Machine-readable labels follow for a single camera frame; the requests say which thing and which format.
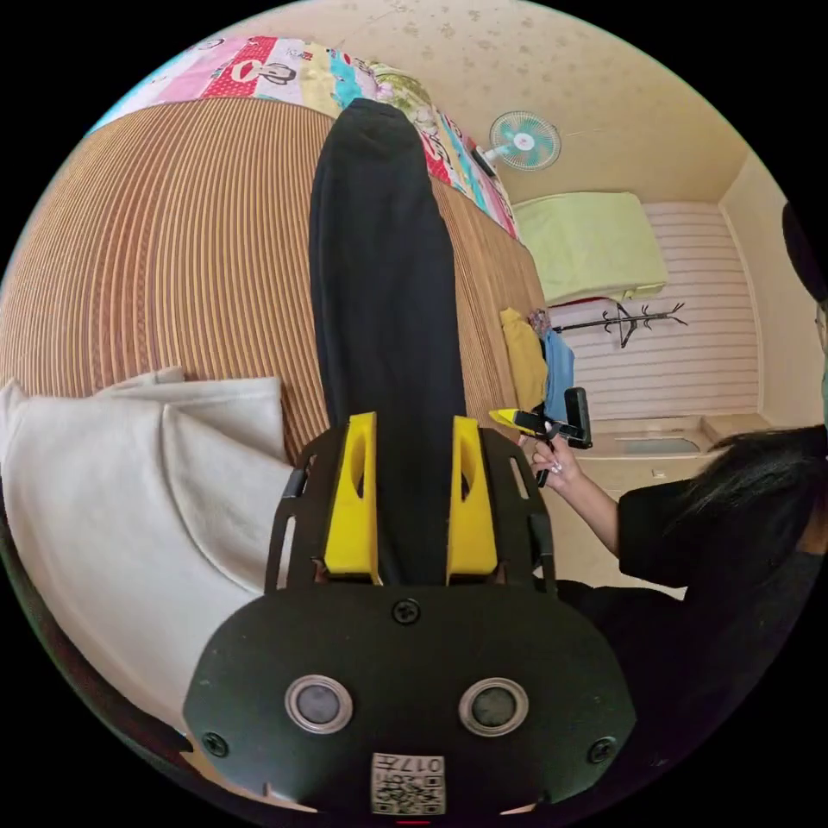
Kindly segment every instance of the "wall fan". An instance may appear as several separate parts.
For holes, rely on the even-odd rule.
[[[492,177],[496,161],[528,172],[549,166],[561,153],[558,130],[549,121],[522,110],[498,117],[489,130],[489,143],[491,149],[475,147],[472,155]]]

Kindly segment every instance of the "yellow plastic bracket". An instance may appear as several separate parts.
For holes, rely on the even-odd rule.
[[[468,487],[465,498],[463,478]],[[492,507],[477,421],[455,417],[446,583],[453,575],[489,575],[497,566]]]
[[[325,546],[325,567],[334,577],[368,576],[373,583],[380,582],[376,473],[377,415],[353,415],[348,421]]]

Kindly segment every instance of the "coat rack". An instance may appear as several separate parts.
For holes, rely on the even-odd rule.
[[[666,310],[663,313],[649,313],[649,305],[645,304],[642,305],[641,313],[637,316],[631,316],[627,313],[626,309],[620,302],[615,303],[617,310],[617,315],[614,318],[610,318],[609,311],[605,310],[602,319],[596,319],[595,322],[583,322],[579,325],[558,325],[557,327],[553,327],[552,330],[556,334],[560,334],[564,330],[577,330],[581,328],[597,328],[598,326],[602,326],[604,330],[610,334],[612,331],[610,327],[612,325],[618,326],[618,335],[621,338],[621,347],[626,348],[627,342],[630,341],[630,337],[633,334],[633,331],[638,329],[638,323],[643,323],[643,326],[647,330],[652,330],[649,324],[656,319],[670,319],[673,322],[677,322],[679,325],[687,326],[687,323],[683,319],[679,319],[675,314],[680,311],[684,307],[683,302],[679,302],[672,310]],[[624,333],[624,326],[628,325],[629,327]]]

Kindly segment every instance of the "screw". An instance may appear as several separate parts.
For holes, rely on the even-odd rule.
[[[607,759],[612,759],[615,756],[615,739],[599,739],[590,749],[586,755],[586,759],[593,765],[600,765],[606,762]]]
[[[217,733],[205,733],[201,737],[201,744],[207,749],[208,753],[217,756],[219,759],[224,758],[230,752],[227,743]]]
[[[420,617],[420,605],[405,598],[394,605],[391,614],[398,624],[414,624]]]

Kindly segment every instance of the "black cap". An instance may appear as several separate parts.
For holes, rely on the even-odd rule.
[[[782,234],[785,236],[787,255],[800,282],[815,301],[820,304],[828,301],[828,280],[790,204],[782,208]]]

